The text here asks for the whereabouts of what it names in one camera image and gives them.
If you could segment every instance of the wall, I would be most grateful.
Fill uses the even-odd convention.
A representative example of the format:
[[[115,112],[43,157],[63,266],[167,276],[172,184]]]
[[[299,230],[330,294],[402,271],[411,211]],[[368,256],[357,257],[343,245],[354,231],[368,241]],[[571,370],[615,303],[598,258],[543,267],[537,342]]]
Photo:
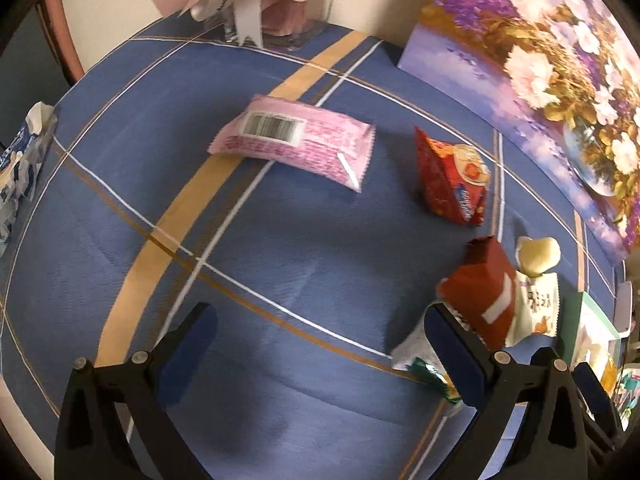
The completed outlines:
[[[62,0],[85,70],[160,17],[151,0]],[[424,0],[334,0],[329,21],[404,45]]]
[[[160,17],[151,0],[62,0],[84,70]]]
[[[68,90],[34,9],[0,57],[0,142],[8,146],[38,101],[54,105]]]

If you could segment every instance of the white stripe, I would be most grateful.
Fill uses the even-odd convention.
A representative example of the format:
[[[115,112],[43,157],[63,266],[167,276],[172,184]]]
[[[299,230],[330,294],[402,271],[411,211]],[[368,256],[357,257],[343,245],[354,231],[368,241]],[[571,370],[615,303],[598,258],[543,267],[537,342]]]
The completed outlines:
[[[502,134],[498,132],[498,165],[500,167],[500,214],[498,215],[497,239],[502,241],[504,235],[504,153],[502,151]]]
[[[230,283],[233,283],[236,287],[241,288],[242,290],[244,290],[245,292],[248,292],[249,294],[251,294],[252,296],[255,296],[256,298],[258,298],[259,300],[270,304],[272,307],[277,308],[279,311],[283,312],[284,314],[287,314],[288,316],[291,316],[294,319],[297,319],[298,321],[309,325],[313,328],[315,328],[316,330],[319,330],[320,332],[323,332],[327,335],[330,335],[331,337],[335,337],[336,339],[339,339],[340,341],[344,341],[345,343],[348,343],[350,345],[356,346],[358,348],[360,348],[361,350],[365,350],[367,352],[370,352],[372,354],[378,355],[380,357],[386,357],[388,359],[391,359],[392,357],[390,355],[385,354],[384,352],[380,352],[378,350],[375,350],[373,348],[369,348],[368,346],[364,346],[361,343],[358,343],[356,341],[352,341],[351,339],[346,338],[345,336],[342,336],[340,334],[337,334],[335,332],[332,332],[331,330],[326,329],[323,326],[318,325],[317,323],[314,323],[313,321],[309,321],[308,319],[305,319],[302,316],[299,316],[298,314],[296,314],[295,312],[292,312],[291,310],[289,310],[288,308],[285,308],[279,304],[277,304],[275,301],[271,301],[269,298],[266,298],[265,296],[259,294],[258,292],[255,292],[254,290],[251,290],[249,287],[243,285],[242,283],[234,280],[232,277],[227,276],[224,272],[218,270],[217,268],[206,264],[207,269],[211,270],[212,272],[215,272],[217,275],[219,275],[220,277],[224,278],[225,280],[227,280]]]
[[[171,43],[179,43],[181,41],[184,41],[182,39],[177,39],[177,38],[131,38],[129,41],[168,41]],[[300,66],[310,66],[312,68],[317,68],[318,70],[321,70],[322,72],[325,72],[327,74],[331,74],[331,75],[335,75],[335,76],[341,76],[343,75],[342,72],[338,72],[337,70],[333,70],[331,68],[322,66],[322,65],[318,65],[316,63],[312,63],[310,61],[306,61],[304,59],[297,59],[295,57],[292,56],[287,56],[286,54],[280,54],[278,52],[273,52],[271,50],[264,50],[264,49],[260,49],[260,48],[256,48],[254,46],[248,46],[248,45],[236,45],[233,43],[225,43],[223,41],[220,40],[191,40],[190,43],[194,43],[194,44],[208,44],[208,45],[212,45],[212,46],[221,46],[223,48],[234,48],[234,49],[239,49],[239,50],[249,50],[251,52],[255,52],[257,54],[262,54],[263,56],[267,56],[267,57],[274,57],[276,59],[282,59],[284,61],[289,61],[292,62],[296,65],[300,65]]]
[[[353,66],[350,67],[350,69],[347,70],[347,72],[345,72],[344,74],[342,74],[340,76],[340,79],[338,79],[338,81],[336,81],[333,84],[333,86],[331,86],[331,88],[329,88],[327,93],[324,94],[320,98],[320,100],[316,103],[316,106],[318,108],[321,107],[326,102],[326,100],[334,94],[334,92],[338,89],[338,87],[342,83],[344,83],[344,80],[347,79],[351,75],[351,73],[353,73],[353,71],[357,69],[357,67],[359,67],[361,64],[363,64],[366,61],[367,57],[369,57],[371,54],[373,54],[373,52],[378,48],[380,43],[382,43],[382,40],[380,40],[374,46],[372,46],[364,56],[362,56],[359,60],[357,60],[357,62],[354,63]]]
[[[504,283],[502,284],[502,292],[500,293],[500,296],[498,296],[491,306],[482,313],[482,318],[488,324],[495,322],[495,320],[500,317],[500,314],[507,310],[507,307],[511,304],[512,285],[509,275],[505,272]]]
[[[199,38],[200,36],[202,36],[203,34],[206,34],[207,32],[209,32],[209,30],[204,30],[203,32],[201,32],[200,34],[195,36],[193,39]],[[7,285],[6,285],[6,293],[4,295],[4,301],[2,302],[2,304],[4,305],[4,314],[2,316],[2,323],[0,324],[0,373],[2,371],[2,352],[1,352],[2,345],[1,345],[1,343],[2,343],[2,334],[4,333],[4,318],[6,317],[6,311],[7,311],[7,308],[8,308],[7,299],[9,298],[9,290],[11,288],[11,282],[12,282],[12,279],[14,277],[15,264],[18,261],[18,256],[20,254],[20,248],[22,247],[22,242],[24,241],[24,239],[26,237],[26,234],[27,234],[27,231],[29,229],[29,226],[31,225],[31,220],[33,219],[33,216],[34,216],[34,214],[36,212],[36,209],[40,205],[40,201],[42,200],[42,197],[44,196],[44,194],[47,191],[47,189],[49,189],[49,184],[51,183],[53,178],[56,176],[56,173],[58,172],[58,170],[62,167],[62,164],[64,163],[64,161],[68,157],[68,155],[71,154],[73,149],[78,145],[78,142],[80,142],[82,140],[84,135],[91,129],[92,126],[94,126],[94,124],[98,121],[98,119],[100,119],[104,115],[104,113],[113,104],[115,104],[118,101],[118,99],[120,97],[122,97],[130,88],[132,88],[132,86],[135,85],[135,83],[140,81],[146,74],[151,72],[151,70],[153,70],[156,66],[161,64],[163,61],[169,59],[173,54],[178,52],[180,49],[185,47],[187,44],[189,44],[189,41],[186,41],[185,43],[183,43],[182,45],[179,45],[178,47],[174,48],[173,50],[171,50],[169,52],[166,52],[165,54],[162,55],[161,58],[157,59],[152,65],[147,67],[144,72],[140,73],[133,81],[129,82],[127,84],[127,86],[125,86],[124,89],[119,94],[117,94],[116,97],[114,97],[111,100],[111,102],[108,103],[103,108],[103,110],[101,110],[100,113],[98,113],[98,115],[96,115],[89,122],[89,124],[87,126],[85,126],[84,131],[82,132],[82,134],[72,143],[72,145],[69,147],[68,151],[65,150],[65,153],[62,155],[62,158],[58,162],[58,164],[55,167],[54,171],[51,173],[51,175],[49,175],[44,187],[42,188],[42,192],[40,193],[38,199],[36,200],[36,203],[33,205],[33,209],[31,210],[31,214],[29,215],[29,218],[27,219],[27,222],[24,225],[24,230],[22,231],[22,235],[20,236],[20,239],[18,240],[18,247],[15,250],[14,260],[12,261],[12,264],[11,264],[11,270],[9,271],[9,278],[7,280]]]
[[[355,189],[356,191],[359,191],[360,183],[358,182],[358,176],[356,175],[355,171],[353,171],[353,168],[347,162],[347,159],[345,158],[344,153],[338,152],[338,160],[342,164],[344,171],[346,172],[347,176],[351,180],[351,184],[353,184],[353,189]]]
[[[64,150],[64,147],[62,145],[60,145],[60,143],[56,140],[57,144]],[[155,230],[156,232],[162,234],[163,236],[165,236],[167,239],[171,240],[172,243],[175,243],[175,245],[177,246],[178,249],[180,249],[181,251],[185,252],[186,254],[188,254],[189,256],[194,256],[194,254],[188,250],[186,247],[184,247],[178,240],[174,239],[173,237],[171,237],[167,232],[165,232],[163,229],[159,228],[158,226],[156,226],[155,224],[153,224],[153,222],[149,221],[147,218],[145,218],[139,211],[137,211],[135,208],[133,208],[129,203],[126,202],[126,200],[124,200],[116,191],[114,191],[107,183],[105,183],[105,181],[103,181],[101,178],[99,178],[93,171],[87,169],[87,167],[85,167],[83,164],[81,164],[74,155],[69,155],[69,158],[74,161],[80,168],[82,168],[84,171],[86,171],[89,175],[91,175],[95,180],[97,180],[103,187],[105,190],[107,190],[108,193],[110,193],[111,196],[113,196],[118,202],[120,202],[120,204],[122,204],[123,207],[125,207],[127,210],[131,211],[131,213],[133,215],[135,215],[137,218],[139,218],[142,222],[144,222],[146,225],[148,225],[152,230]],[[284,314],[287,314],[288,316],[291,316],[294,319],[297,319],[298,321],[312,327],[315,328],[316,330],[323,332],[331,337],[335,337],[336,339],[339,339],[340,341],[343,341],[347,344],[353,345],[357,348],[360,348],[361,350],[370,352],[372,354],[378,355],[380,357],[386,357],[388,359],[391,359],[390,355],[385,354],[384,352],[380,352],[378,350],[375,350],[373,348],[370,348],[368,346],[365,346],[361,343],[358,343],[357,341],[353,341],[343,335],[340,335],[338,333],[332,332],[329,329],[326,329],[325,327],[318,325],[317,323],[314,323],[311,320],[308,320],[302,316],[299,316],[298,314],[296,314],[295,312],[292,312],[291,310],[289,310],[288,308],[285,308],[283,306],[281,306],[280,304],[277,304],[275,301],[270,300],[269,298],[263,296],[262,294],[260,294],[259,292],[255,292],[254,290],[251,290],[249,287],[243,285],[242,283],[238,282],[237,280],[234,280],[231,276],[228,276],[227,274],[225,274],[224,272],[221,272],[220,270],[218,270],[217,268],[213,267],[211,264],[204,262],[204,267],[206,267],[207,269],[211,270],[212,272],[214,272],[215,274],[219,275],[220,277],[224,278],[225,280],[227,280],[229,283],[232,283],[233,285],[237,286],[238,288],[241,288],[242,290],[244,290],[245,292],[251,294],[252,296],[256,297],[257,299],[263,301],[264,303],[267,303],[269,305],[271,305],[272,307],[278,309],[279,311],[283,312]]]
[[[180,308],[182,302],[184,301],[184,298],[191,290],[191,286],[193,285],[193,283],[196,281],[196,278],[198,277],[198,274],[200,273],[202,266],[211,256],[213,249],[216,247],[216,245],[220,241],[220,238],[222,238],[222,235],[225,233],[226,228],[229,227],[233,219],[236,217],[236,215],[240,211],[240,208],[251,196],[251,193],[254,192],[254,189],[258,186],[258,184],[260,184],[260,181],[263,179],[263,177],[267,174],[267,172],[271,169],[272,166],[273,166],[273,161],[270,160],[262,167],[262,169],[255,176],[251,184],[249,184],[247,189],[244,190],[244,193],[242,193],[242,196],[238,199],[236,204],[231,208],[231,211],[229,211],[229,213],[226,215],[220,227],[216,230],[216,233],[213,235],[213,238],[209,242],[209,245],[207,245],[207,247],[205,248],[204,252],[202,253],[202,256],[198,258],[198,262],[196,263],[196,266],[193,268],[193,271],[191,272],[189,279],[187,280],[182,290],[180,291],[180,294],[178,294],[178,297],[175,298],[174,304],[172,305],[171,310],[169,311],[169,314],[167,314],[166,319],[164,320],[164,325],[162,326],[162,330],[158,334],[158,339],[156,339],[156,343],[154,344],[154,347],[160,342],[160,340],[169,331],[169,326],[171,325],[172,320],[174,320],[175,313],[178,312],[178,309]]]
[[[160,233],[162,236],[164,236],[167,240],[169,240],[171,243],[175,244],[177,247],[180,247],[185,253],[187,253],[189,256],[193,256],[193,253],[188,250],[187,248],[183,247],[180,242],[178,240],[176,240],[174,237],[172,237],[168,232],[166,232],[164,229],[162,229],[161,227],[156,226],[155,224],[153,224],[153,222],[149,221],[147,218],[145,218],[141,213],[139,213],[136,209],[133,209],[132,206],[129,205],[129,203],[127,203],[119,194],[117,194],[113,188],[111,186],[109,186],[109,184],[107,184],[103,179],[101,179],[99,176],[97,176],[93,171],[91,171],[88,167],[86,167],[82,162],[80,162],[75,155],[72,155],[71,153],[69,153],[65,147],[60,144],[60,141],[58,140],[58,138],[56,136],[53,137],[53,140],[55,140],[56,144],[60,147],[60,149],[66,153],[66,155],[74,162],[76,163],[80,168],[82,168],[87,174],[91,175],[95,180],[97,180],[104,189],[106,189],[111,196],[113,196],[118,202],[120,202],[126,209],[128,209],[129,211],[131,211],[132,214],[134,214],[137,218],[139,218],[142,222],[144,222],[146,225],[148,225],[149,227],[151,227],[154,231]]]
[[[436,440],[438,439],[438,436],[440,435],[440,432],[442,431],[442,428],[444,428],[444,425],[448,420],[449,420],[449,417],[447,415],[442,417],[442,420],[438,424],[438,427],[436,428],[436,431],[433,433],[433,438],[431,439],[429,445],[427,446],[427,449],[424,450],[424,453],[420,457],[420,460],[418,460],[418,463],[415,465],[414,470],[411,472],[411,474],[409,475],[409,478],[407,480],[414,480],[415,476],[420,471],[420,468],[422,467],[422,464],[424,464],[424,461],[427,459],[427,455],[431,452],[431,449],[433,448],[433,445],[436,443]]]

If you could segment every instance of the red box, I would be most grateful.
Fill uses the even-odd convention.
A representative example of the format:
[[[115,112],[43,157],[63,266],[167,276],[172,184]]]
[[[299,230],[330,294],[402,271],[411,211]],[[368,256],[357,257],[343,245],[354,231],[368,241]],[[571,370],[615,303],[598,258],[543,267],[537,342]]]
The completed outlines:
[[[433,140],[415,127],[422,195],[432,211],[462,225],[482,225],[491,173],[466,144]]]

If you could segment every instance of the table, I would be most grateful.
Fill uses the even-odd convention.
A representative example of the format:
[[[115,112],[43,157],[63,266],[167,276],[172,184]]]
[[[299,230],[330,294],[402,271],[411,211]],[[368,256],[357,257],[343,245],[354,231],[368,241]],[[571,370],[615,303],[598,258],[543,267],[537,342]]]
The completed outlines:
[[[209,301],[218,336],[169,414],[214,478],[428,478],[474,410],[449,419],[435,392],[391,369],[388,352],[465,244],[493,234],[513,260],[518,236],[553,236],[561,294],[588,290],[609,316],[620,272],[544,173],[398,70],[397,47],[332,25],[296,52],[257,51],[201,27],[188,16],[152,24],[59,102],[36,197],[0,260],[9,389],[53,450],[75,358],[120,362]],[[377,125],[363,193],[207,155],[254,94],[273,91]],[[417,198],[414,124],[487,161],[481,228]],[[548,343],[531,337],[512,353],[528,362]],[[132,447],[153,476],[135,430]]]

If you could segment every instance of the red snack bag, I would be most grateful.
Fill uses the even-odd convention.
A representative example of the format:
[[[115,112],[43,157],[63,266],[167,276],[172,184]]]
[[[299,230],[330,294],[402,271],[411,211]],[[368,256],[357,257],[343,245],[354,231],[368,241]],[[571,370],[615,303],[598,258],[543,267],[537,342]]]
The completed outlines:
[[[430,139],[417,126],[422,195],[432,211],[458,224],[482,225],[491,178],[475,148]]]
[[[438,286],[438,293],[484,340],[501,350],[515,311],[516,270],[494,237],[475,238],[466,246],[456,272]]]

